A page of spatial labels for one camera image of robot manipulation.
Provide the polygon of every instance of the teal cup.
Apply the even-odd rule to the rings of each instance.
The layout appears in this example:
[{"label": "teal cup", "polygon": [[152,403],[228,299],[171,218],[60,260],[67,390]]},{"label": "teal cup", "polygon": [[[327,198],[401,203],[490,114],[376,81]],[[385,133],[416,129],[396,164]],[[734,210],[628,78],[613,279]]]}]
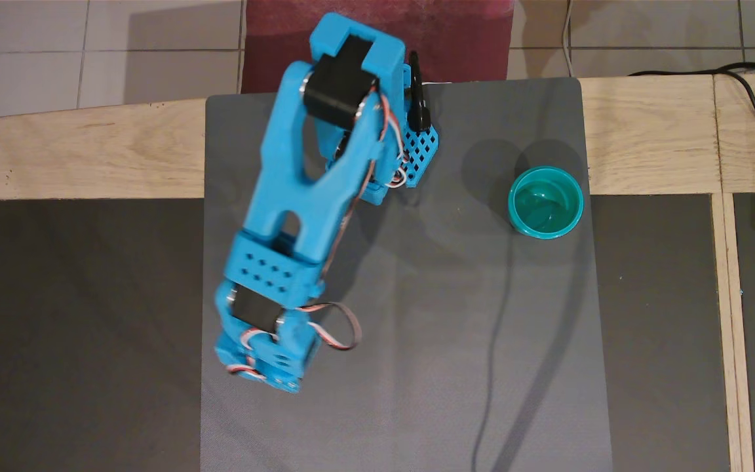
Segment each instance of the teal cup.
[{"label": "teal cup", "polygon": [[509,192],[509,218],[519,232],[537,239],[569,233],[581,219],[585,200],[573,176],[557,167],[522,173]]}]

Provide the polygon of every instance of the wooden edge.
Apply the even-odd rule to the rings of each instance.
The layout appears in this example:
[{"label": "wooden edge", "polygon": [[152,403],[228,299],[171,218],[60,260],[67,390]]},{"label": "wooden edge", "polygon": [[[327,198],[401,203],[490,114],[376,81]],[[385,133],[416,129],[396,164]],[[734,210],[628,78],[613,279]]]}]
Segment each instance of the wooden edge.
[{"label": "wooden edge", "polygon": [[747,389],[736,215],[733,211],[732,194],[712,194],[712,229],[716,249],[719,318],[722,326],[730,470],[753,472],[750,397]]},{"label": "wooden edge", "polygon": [[[591,193],[721,191],[710,77],[579,84]],[[205,134],[204,99],[0,117],[0,200],[201,198]]]},{"label": "wooden edge", "polygon": [[[743,73],[755,93],[755,73]],[[716,124],[722,158],[722,189],[755,192],[755,111],[734,78],[715,76]]]}]

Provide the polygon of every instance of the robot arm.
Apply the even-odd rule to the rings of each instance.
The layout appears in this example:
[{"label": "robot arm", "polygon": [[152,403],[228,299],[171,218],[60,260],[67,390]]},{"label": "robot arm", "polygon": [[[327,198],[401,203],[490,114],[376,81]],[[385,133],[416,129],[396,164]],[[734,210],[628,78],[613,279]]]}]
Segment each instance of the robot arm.
[{"label": "robot arm", "polygon": [[[311,35],[313,63],[294,62],[284,72],[252,203],[215,295],[223,328],[216,352],[231,372],[299,391],[320,340],[329,341],[309,317],[326,304],[311,301],[324,292],[354,203],[379,205],[389,188],[416,186],[435,154],[438,134],[423,108],[417,56],[410,67],[404,53],[399,39],[329,13]],[[401,111],[410,119],[398,120]],[[303,169],[308,116],[326,158],[315,182]],[[282,230],[288,213],[299,218],[298,234]]]}]

